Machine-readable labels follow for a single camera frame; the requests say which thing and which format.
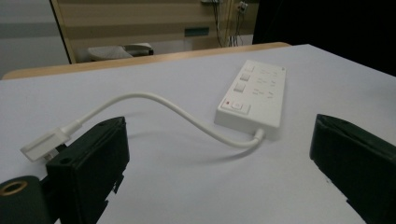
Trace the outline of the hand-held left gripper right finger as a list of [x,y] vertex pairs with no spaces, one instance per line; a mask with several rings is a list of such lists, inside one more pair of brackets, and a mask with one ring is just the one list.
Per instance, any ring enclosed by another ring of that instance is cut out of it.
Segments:
[[396,224],[396,146],[318,114],[309,157],[367,224]]

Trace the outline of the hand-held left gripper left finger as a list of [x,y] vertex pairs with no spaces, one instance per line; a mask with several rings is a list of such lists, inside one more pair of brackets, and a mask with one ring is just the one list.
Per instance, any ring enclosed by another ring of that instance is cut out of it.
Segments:
[[130,160],[126,121],[102,121],[46,164],[62,224],[96,224]]

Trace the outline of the white plug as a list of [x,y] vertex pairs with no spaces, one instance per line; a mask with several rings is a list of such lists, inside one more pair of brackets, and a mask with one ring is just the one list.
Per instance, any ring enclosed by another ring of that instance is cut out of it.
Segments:
[[70,140],[71,135],[82,126],[78,120],[62,128],[55,128],[21,148],[21,153],[29,161],[40,160],[49,155],[56,147]]

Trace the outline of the white power strip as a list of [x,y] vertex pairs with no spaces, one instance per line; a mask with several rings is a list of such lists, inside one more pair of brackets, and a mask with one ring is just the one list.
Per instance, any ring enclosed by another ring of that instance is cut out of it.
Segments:
[[280,126],[287,70],[247,60],[216,110],[214,122],[243,133]]

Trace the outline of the white table cover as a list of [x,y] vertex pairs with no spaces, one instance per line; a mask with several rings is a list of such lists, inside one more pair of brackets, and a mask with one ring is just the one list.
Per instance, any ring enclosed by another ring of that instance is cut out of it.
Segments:
[[[228,147],[143,98],[212,124],[247,60],[287,70],[281,125],[255,149]],[[44,176],[21,148],[85,114],[127,121],[131,159],[102,224],[364,224],[310,160],[313,128],[326,114],[396,145],[396,77],[302,45],[1,80],[0,182]]]

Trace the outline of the grey cushion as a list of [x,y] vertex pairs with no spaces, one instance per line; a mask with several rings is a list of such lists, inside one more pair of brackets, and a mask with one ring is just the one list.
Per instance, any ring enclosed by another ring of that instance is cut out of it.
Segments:
[[107,61],[132,58],[122,46],[106,46],[88,48],[88,53],[93,61]]

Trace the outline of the white padded seat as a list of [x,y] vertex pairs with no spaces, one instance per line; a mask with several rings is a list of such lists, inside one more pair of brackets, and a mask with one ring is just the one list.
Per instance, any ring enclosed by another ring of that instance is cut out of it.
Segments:
[[134,57],[153,55],[154,50],[149,43],[136,43],[124,46],[125,50]]

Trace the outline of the black curtain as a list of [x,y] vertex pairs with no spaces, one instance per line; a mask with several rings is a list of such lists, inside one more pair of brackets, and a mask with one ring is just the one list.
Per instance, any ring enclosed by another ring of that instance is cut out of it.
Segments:
[[255,44],[310,44],[396,77],[396,0],[260,0]]

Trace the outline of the beige striped partition panel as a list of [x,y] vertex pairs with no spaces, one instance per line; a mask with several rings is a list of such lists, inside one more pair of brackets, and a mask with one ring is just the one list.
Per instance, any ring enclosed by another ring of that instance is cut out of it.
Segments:
[[[232,35],[251,35],[260,0],[49,0],[71,63],[91,47],[184,41],[187,49],[213,49]],[[209,35],[184,30],[208,27]]]

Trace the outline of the teal wall label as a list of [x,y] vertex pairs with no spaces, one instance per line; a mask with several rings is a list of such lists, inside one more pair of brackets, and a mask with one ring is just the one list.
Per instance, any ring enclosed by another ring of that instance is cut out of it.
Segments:
[[185,37],[206,36],[209,35],[208,27],[193,27],[184,30]]

